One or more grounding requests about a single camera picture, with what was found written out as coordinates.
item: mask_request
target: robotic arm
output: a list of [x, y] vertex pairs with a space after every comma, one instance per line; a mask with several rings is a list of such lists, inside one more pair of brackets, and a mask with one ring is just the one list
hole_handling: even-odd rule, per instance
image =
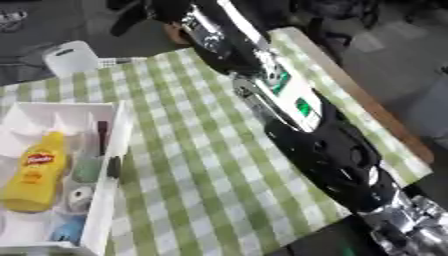
[[265, 24], [247, 3], [168, 0], [145, 6], [176, 22], [202, 59], [234, 79], [235, 93], [267, 136], [318, 188], [371, 227], [389, 255], [448, 255], [448, 213], [410, 199], [381, 167], [381, 155], [358, 128], [269, 45]]

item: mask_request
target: gingham tablecloth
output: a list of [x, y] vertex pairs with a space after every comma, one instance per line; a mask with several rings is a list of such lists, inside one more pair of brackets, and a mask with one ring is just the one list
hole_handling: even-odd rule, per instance
[[[286, 34], [273, 35], [278, 51], [377, 146], [401, 185], [430, 173]], [[118, 100], [133, 107], [135, 129], [107, 255], [261, 255], [348, 214], [291, 166], [229, 78], [191, 49], [0, 88], [3, 114], [15, 101]]]

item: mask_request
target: black chair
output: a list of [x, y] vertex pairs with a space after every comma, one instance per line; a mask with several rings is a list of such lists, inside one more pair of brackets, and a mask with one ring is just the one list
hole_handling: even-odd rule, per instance
[[448, 1], [447, 0], [416, 0], [413, 2], [412, 6], [404, 15], [404, 20], [408, 23], [413, 23], [416, 16], [419, 13], [431, 10], [444, 8], [448, 9]]
[[342, 58], [329, 39], [342, 40], [343, 46], [348, 47], [352, 36], [325, 30], [325, 19], [346, 20], [357, 17], [364, 27], [371, 28], [379, 18], [379, 0], [292, 0], [290, 9], [293, 13], [302, 10], [312, 14], [310, 22], [301, 30], [338, 65], [342, 65]]

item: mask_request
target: white plastic tray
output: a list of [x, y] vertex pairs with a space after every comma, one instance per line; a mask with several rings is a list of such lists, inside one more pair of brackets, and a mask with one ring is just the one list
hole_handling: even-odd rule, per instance
[[[96, 183], [82, 184], [72, 179], [72, 168], [85, 149], [98, 152], [96, 124], [108, 123], [107, 148]], [[0, 254], [74, 252], [103, 255], [112, 223], [116, 177], [108, 175], [110, 159], [122, 160], [132, 132], [132, 116], [124, 102], [119, 104], [16, 103], [0, 125], [0, 187], [17, 171], [19, 157], [49, 131], [65, 135], [71, 164], [64, 172], [53, 207], [41, 213], [18, 213], [0, 205]], [[87, 212], [72, 212], [66, 196], [79, 186], [94, 188]], [[79, 246], [70, 242], [52, 242], [50, 235], [73, 215], [87, 219]]]

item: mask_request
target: yellow mustard bottle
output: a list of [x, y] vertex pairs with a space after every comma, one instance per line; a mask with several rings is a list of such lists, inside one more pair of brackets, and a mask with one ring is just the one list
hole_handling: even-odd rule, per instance
[[66, 165], [64, 135], [50, 132], [21, 156], [19, 169], [3, 188], [0, 200], [12, 211], [48, 210]]

